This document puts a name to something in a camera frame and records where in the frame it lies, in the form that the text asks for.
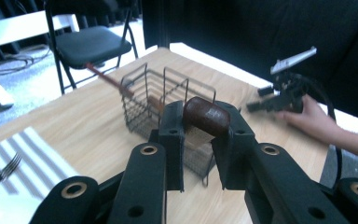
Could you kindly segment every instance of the metal wire rack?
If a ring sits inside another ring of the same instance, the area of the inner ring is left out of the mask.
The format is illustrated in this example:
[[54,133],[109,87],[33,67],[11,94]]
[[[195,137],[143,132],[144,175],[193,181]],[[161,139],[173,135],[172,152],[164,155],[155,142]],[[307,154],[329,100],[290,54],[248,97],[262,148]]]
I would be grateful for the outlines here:
[[[148,69],[147,63],[125,75],[121,85],[130,93],[122,94],[126,125],[145,139],[158,128],[165,105],[176,101],[185,104],[195,96],[214,103],[216,96],[211,86],[169,67],[161,74]],[[212,148],[208,145],[190,148],[185,144],[184,164],[202,178],[206,177],[214,166]]]

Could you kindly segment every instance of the white striped cloth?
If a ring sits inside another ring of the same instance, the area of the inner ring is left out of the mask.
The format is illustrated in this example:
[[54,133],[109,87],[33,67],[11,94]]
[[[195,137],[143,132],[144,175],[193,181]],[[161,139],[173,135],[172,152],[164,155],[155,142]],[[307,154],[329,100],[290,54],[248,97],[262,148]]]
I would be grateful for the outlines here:
[[78,175],[31,127],[0,143],[0,170],[16,152],[22,160],[16,171],[0,183],[0,196],[19,194],[43,200],[59,182]]

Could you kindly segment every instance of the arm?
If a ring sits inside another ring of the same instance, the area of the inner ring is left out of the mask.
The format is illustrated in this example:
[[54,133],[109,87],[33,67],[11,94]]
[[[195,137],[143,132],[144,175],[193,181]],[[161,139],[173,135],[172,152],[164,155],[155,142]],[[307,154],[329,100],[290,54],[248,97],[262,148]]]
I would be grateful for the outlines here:
[[358,156],[358,133],[340,128],[310,96],[303,97],[303,104],[304,108],[301,114],[280,111],[276,113],[276,117],[285,120],[319,141],[344,148]]

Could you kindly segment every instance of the human hand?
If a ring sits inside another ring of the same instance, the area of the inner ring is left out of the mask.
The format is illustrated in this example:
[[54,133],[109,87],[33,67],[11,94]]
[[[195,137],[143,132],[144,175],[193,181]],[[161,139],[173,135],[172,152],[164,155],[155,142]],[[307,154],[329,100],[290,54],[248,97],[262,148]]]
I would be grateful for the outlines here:
[[287,123],[297,127],[304,133],[326,143],[332,144],[341,132],[336,122],[327,116],[318,103],[310,96],[302,98],[303,111],[301,114],[289,111],[277,112],[277,119],[285,120]]

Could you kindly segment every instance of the fork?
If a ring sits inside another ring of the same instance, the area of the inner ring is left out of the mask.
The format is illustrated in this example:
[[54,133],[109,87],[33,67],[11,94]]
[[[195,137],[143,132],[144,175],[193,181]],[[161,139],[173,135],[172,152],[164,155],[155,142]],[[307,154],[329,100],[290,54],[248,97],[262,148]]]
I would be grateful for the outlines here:
[[0,171],[0,182],[8,178],[17,168],[21,161],[21,156],[16,153],[13,159]]

